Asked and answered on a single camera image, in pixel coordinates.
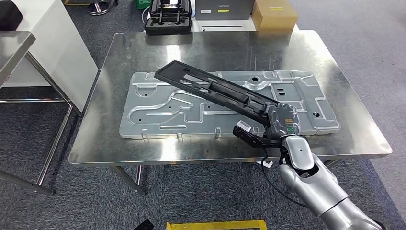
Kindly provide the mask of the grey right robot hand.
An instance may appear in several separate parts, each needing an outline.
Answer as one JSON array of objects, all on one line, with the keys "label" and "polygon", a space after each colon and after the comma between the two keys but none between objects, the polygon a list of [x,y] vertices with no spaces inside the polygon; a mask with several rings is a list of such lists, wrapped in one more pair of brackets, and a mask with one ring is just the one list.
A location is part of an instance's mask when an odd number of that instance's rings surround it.
[{"label": "grey right robot hand", "polygon": [[300,121],[295,107],[284,103],[266,105],[265,114],[270,124],[265,126],[265,138],[279,140],[287,135],[299,135]]}]

